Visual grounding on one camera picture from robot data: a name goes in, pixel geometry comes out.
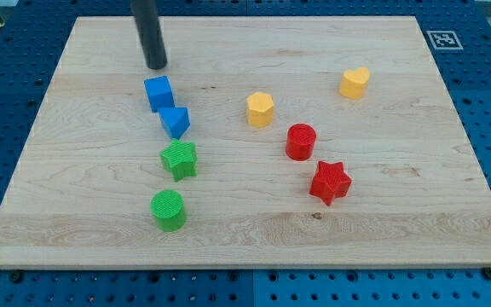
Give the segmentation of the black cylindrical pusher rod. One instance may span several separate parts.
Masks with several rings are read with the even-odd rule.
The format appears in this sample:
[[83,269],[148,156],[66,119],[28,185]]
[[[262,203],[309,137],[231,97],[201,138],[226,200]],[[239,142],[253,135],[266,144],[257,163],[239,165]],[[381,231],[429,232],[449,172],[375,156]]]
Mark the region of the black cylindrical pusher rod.
[[130,0],[136,30],[148,68],[159,70],[167,65],[164,39],[156,0]]

